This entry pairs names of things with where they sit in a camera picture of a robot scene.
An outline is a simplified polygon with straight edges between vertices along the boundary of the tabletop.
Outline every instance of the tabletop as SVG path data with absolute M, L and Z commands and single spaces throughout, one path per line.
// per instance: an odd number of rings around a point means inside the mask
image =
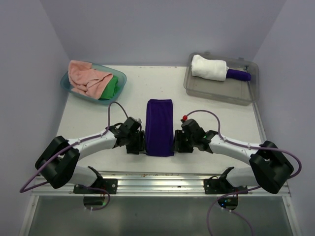
M 240 106 L 189 96 L 183 87 L 186 67 L 168 66 L 109 66 L 126 74 L 127 83 L 117 99 L 129 116 L 146 122 L 146 105 L 150 99 L 172 99 L 174 130 L 181 129 L 180 119 L 192 110 L 203 109 L 217 114 L 221 132 L 227 137 L 249 143 L 261 143 L 252 105 Z M 126 117 L 117 105 L 111 107 L 112 124 L 124 122 Z M 217 130 L 214 117 L 207 113 L 190 116 L 205 130 Z M 95 104 L 69 94 L 58 135 L 66 139 L 94 134 L 107 125 L 107 106 Z M 103 150 L 78 162 L 98 171 L 220 174 L 227 167 L 245 167 L 231 157 L 201 152 L 176 153 L 171 157 L 127 154 L 125 147 Z

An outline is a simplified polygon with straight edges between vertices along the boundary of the wall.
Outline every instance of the wall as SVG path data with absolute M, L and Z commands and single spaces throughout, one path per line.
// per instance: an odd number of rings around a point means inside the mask
M 192 52 L 253 59 L 285 0 L 41 0 L 70 59 L 186 65 Z
M 19 189 L 56 135 L 69 60 L 38 0 L 2 0 L 0 32 L 0 235 L 16 236 L 30 196 Z
M 259 110 L 267 138 L 303 164 L 289 185 L 305 236 L 315 231 L 314 9 L 313 0 L 287 0 L 254 58 L 260 67 Z

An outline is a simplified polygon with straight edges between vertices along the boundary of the rolled white towel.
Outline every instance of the rolled white towel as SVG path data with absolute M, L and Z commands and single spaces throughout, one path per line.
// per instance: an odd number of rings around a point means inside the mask
M 224 60 L 208 60 L 195 55 L 191 61 L 192 76 L 199 76 L 207 80 L 224 81 L 229 68 Z

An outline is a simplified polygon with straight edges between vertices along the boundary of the clear plastic tray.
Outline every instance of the clear plastic tray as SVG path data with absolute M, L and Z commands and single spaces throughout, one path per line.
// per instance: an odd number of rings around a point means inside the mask
M 224 60 L 226 61 L 226 65 L 231 69 L 249 72 L 252 79 L 251 81 L 245 82 L 227 78 L 222 82 L 192 76 L 191 61 L 194 55 L 201 55 L 205 59 Z M 253 62 L 243 59 L 218 57 L 210 53 L 192 53 L 188 60 L 184 88 L 188 95 L 240 105 L 249 105 L 259 99 L 258 66 Z
M 121 94 L 121 92 L 123 91 L 123 88 L 126 84 L 127 81 L 127 77 L 123 72 L 120 72 L 118 70 L 114 70 L 112 68 L 103 66 L 103 65 L 98 65 L 95 63 L 92 63 L 92 68 L 96 69 L 96 70 L 100 70 L 100 71 L 106 71 L 106 72 L 111 72 L 114 75 L 116 75 L 118 77 L 118 82 L 117 85 L 119 86 L 119 91 L 115 94 L 115 96 L 111 99 L 105 100 L 105 99 L 101 99 L 101 100 L 96 100 L 94 98 L 91 97 L 87 97 L 84 95 L 81 95 L 77 92 L 73 92 L 71 91 L 71 89 L 73 89 L 73 86 L 70 84 L 69 82 L 69 77 L 68 77 L 68 72 L 65 73 L 65 75 L 62 77 L 61 81 L 60 81 L 60 85 L 63 89 L 67 90 L 68 92 L 71 92 L 72 94 L 74 94 L 75 96 L 81 97 L 83 99 L 89 100 L 91 102 L 95 102 L 95 103 L 99 103 L 102 105 L 109 105 L 112 101 L 115 101 L 119 95 Z

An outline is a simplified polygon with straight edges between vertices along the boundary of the green towel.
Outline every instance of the green towel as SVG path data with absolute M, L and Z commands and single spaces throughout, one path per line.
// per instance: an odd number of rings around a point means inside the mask
M 119 91 L 119 87 L 117 85 L 118 77 L 113 76 L 113 78 L 108 82 L 106 88 L 104 89 L 100 99 L 111 99 L 115 96 L 115 94 Z

